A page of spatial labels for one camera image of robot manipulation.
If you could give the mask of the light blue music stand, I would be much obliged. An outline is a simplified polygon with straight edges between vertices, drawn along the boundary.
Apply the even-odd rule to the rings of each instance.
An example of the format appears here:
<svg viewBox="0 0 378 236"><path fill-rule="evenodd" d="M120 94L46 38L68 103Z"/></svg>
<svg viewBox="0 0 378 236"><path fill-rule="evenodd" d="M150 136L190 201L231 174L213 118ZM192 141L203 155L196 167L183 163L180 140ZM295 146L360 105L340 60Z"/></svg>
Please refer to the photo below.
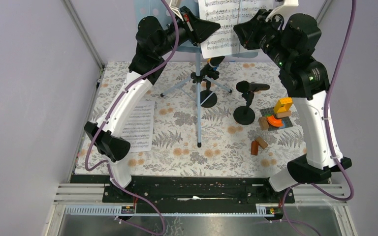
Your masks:
<svg viewBox="0 0 378 236"><path fill-rule="evenodd" d="M169 7L169 0L164 0L163 4L166 8L166 11L170 14L172 21L174 23L176 33L178 30L178 26L175 20L176 15L172 12ZM178 45L179 42L179 35L176 35L175 45L172 46L169 43L169 26L167 29L164 29L158 19L154 16L147 16L140 20L138 23L138 32L136 34L137 40L137 48L136 48L136 55L133 58L131 63L130 69L135 70L137 73L147 75L147 79L152 83L156 82L159 78L161 72L163 71L166 61L163 59L163 56L167 53L175 53L175 51L180 49ZM195 51L196 59L195 59L195 69L196 71L192 72L190 76L177 83L170 89L166 90L165 92L161 93L161 97L165 97L167 94L172 93L174 90L179 89L182 90L183 86L191 81L196 85L196 97L194 100L196 101L197 107L197 146L201 147L201 98L200 92L205 90L205 81L203 81L204 77L200 75L200 70L203 68L201 66L200 57L201 52L200 50ZM232 93L232 89L219 84L216 80L207 78L212 84L217 85L218 87L226 90L229 93Z"/></svg>

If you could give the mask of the sheet music page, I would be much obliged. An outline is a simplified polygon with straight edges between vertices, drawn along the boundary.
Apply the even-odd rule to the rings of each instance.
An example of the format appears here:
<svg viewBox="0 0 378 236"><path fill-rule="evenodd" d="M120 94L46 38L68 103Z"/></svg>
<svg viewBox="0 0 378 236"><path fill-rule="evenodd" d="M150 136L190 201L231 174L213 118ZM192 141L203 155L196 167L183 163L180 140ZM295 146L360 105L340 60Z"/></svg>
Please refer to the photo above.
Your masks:
<svg viewBox="0 0 378 236"><path fill-rule="evenodd" d="M250 20L259 9L272 9L274 3L274 0L200 0L198 2L200 18L220 24L220 28L201 43L203 58L257 57L259 50L244 49L233 27Z"/></svg>
<svg viewBox="0 0 378 236"><path fill-rule="evenodd" d="M154 101L140 101L134 108L121 133L121 137L130 142L129 152L152 149L154 113Z"/></svg>

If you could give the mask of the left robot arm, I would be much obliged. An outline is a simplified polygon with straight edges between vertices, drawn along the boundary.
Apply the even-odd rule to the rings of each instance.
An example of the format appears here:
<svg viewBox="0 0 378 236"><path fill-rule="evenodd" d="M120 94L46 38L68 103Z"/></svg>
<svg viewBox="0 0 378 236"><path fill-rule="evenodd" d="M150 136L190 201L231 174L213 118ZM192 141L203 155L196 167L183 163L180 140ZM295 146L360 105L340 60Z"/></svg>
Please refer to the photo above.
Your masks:
<svg viewBox="0 0 378 236"><path fill-rule="evenodd" d="M104 155L111 182L116 185L114 196L121 202L132 198L129 186L131 174L124 158L130 152L131 143L121 137L123 128L144 94L157 82L168 59L186 41L194 46L206 41L220 29L220 24L200 19L185 6L179 9L181 16L172 17L172 23L164 29L155 16L142 18L136 33L136 54L126 74L125 82L105 113L97 121L88 121L84 130L91 146Z"/></svg>

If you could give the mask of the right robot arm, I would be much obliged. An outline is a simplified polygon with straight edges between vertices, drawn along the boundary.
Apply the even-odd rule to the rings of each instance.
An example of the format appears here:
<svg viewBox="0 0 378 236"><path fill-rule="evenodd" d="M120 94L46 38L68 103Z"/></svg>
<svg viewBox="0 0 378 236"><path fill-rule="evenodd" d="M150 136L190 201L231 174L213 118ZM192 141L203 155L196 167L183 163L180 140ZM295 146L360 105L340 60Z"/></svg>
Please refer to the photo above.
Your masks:
<svg viewBox="0 0 378 236"><path fill-rule="evenodd" d="M306 154L267 179L263 198L274 203L289 187L324 181L333 172L350 168L352 161L339 149L325 102L330 89L327 70L312 56L321 37L316 19L295 13L284 22L281 15L260 9L233 29L245 49L262 50L279 68L279 79L298 112L307 148Z"/></svg>

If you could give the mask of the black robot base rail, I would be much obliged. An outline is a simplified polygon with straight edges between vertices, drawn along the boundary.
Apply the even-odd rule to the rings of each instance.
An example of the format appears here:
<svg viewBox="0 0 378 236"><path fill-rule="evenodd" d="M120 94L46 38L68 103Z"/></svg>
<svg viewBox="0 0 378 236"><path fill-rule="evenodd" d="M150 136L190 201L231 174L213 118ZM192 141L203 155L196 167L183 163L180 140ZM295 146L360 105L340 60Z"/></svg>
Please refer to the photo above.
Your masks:
<svg viewBox="0 0 378 236"><path fill-rule="evenodd" d="M273 216L286 205L318 205L320 193L302 185L268 197L263 178L133 177L125 191L108 176L74 175L61 184L57 200L74 204L99 204L92 213L124 216L163 215Z"/></svg>

